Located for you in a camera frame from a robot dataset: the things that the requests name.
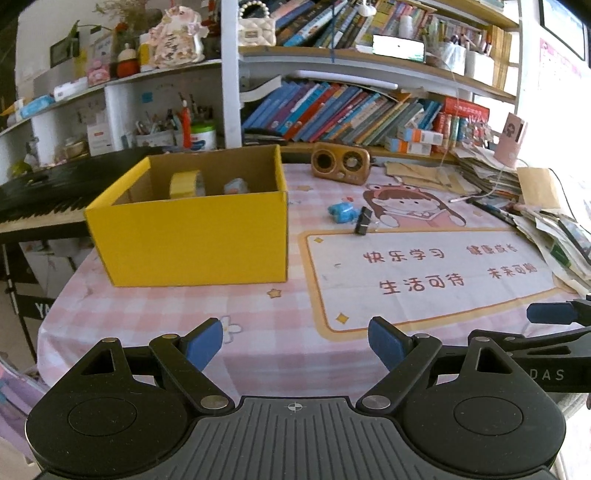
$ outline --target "gray ridged plate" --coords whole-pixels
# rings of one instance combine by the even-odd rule
[[[43,480],[61,477],[44,473]],[[460,480],[420,458],[387,419],[344,398],[246,398],[203,419],[171,458],[129,480]],[[539,471],[520,480],[556,480]]]

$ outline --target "white handbag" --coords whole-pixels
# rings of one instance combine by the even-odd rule
[[[242,18],[246,9],[253,5],[259,5],[263,9],[265,18]],[[273,47],[276,43],[275,19],[269,17],[267,6],[260,0],[249,0],[242,5],[238,14],[238,46]]]

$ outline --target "table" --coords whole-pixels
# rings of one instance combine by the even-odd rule
[[[455,345],[465,345],[476,328],[526,335],[565,329],[527,322],[529,302],[573,296],[551,283],[536,248],[493,216],[448,203],[452,194],[397,185],[378,167],[361,187],[314,178],[307,165],[285,165],[285,175],[286,283],[115,288],[93,251],[41,325],[38,367],[45,382],[55,384],[102,338],[147,345],[213,316],[223,323],[224,344],[204,373],[235,400],[256,394],[355,401],[386,374],[366,338],[375,314],[409,334],[426,331]],[[333,223],[326,209],[343,199],[370,203],[380,215],[378,232],[360,237],[353,225]],[[492,236],[490,245],[483,245],[484,235]],[[445,314],[435,314],[438,308]]]

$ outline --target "green lid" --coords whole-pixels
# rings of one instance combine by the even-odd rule
[[[212,123],[201,123],[191,125],[192,134],[204,134],[206,132],[215,131],[216,127]]]

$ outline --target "tape roll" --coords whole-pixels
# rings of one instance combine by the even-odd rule
[[[175,173],[170,180],[170,198],[174,200],[191,197],[205,197],[201,171],[193,170]]]

